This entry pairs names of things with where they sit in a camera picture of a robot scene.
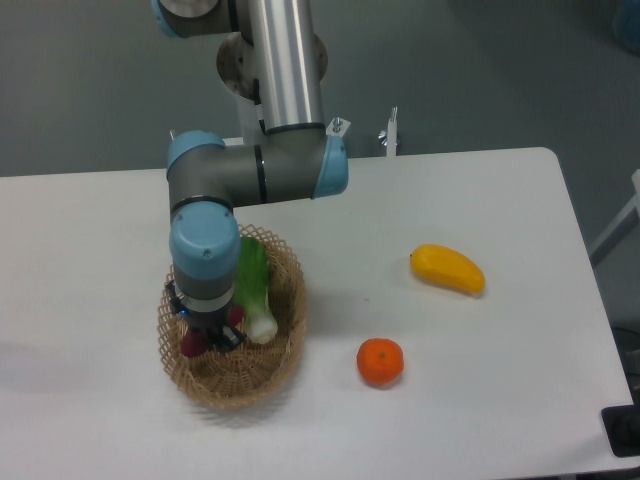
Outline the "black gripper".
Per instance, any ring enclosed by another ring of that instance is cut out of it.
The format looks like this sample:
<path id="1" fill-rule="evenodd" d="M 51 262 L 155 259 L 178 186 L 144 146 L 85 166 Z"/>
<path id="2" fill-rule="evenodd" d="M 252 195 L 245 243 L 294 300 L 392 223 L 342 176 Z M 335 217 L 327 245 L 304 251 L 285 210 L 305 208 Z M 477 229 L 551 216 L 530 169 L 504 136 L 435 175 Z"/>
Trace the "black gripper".
<path id="1" fill-rule="evenodd" d="M 216 345 L 218 351 L 227 353 L 245 341 L 245 335 L 230 323 L 232 289 L 212 299 L 196 299 L 176 290 L 175 282 L 170 281 L 165 284 L 165 292 L 172 314 L 187 325 L 182 345 Z"/>

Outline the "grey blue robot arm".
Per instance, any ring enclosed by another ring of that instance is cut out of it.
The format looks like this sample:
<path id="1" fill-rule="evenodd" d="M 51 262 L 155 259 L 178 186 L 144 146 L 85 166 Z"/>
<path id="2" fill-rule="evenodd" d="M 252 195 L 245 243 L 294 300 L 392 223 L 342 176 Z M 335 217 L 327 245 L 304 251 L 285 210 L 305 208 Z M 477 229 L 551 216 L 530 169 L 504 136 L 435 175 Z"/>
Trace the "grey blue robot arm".
<path id="1" fill-rule="evenodd" d="M 235 33 L 248 51 L 235 61 L 257 108 L 259 142 L 229 146 L 214 133 L 189 131 L 170 144 L 167 290 L 188 326 L 189 357 L 231 351 L 243 340 L 232 323 L 241 237 L 237 207 L 342 193 L 348 159 L 326 131 L 320 56 L 306 1 L 156 1 L 160 28 L 189 38 Z"/>

